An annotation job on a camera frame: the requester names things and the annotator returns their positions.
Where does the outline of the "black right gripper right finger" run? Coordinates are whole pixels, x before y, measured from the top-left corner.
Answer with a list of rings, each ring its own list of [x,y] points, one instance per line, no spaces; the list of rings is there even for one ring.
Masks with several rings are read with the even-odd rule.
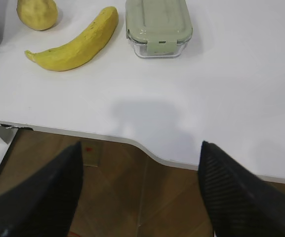
[[[285,237],[285,194],[214,143],[202,142],[198,181],[217,237]]]

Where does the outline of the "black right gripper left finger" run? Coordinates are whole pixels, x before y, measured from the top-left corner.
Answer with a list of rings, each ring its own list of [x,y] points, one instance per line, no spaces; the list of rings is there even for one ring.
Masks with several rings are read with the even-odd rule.
[[[0,237],[66,237],[83,185],[81,143],[0,196]]]

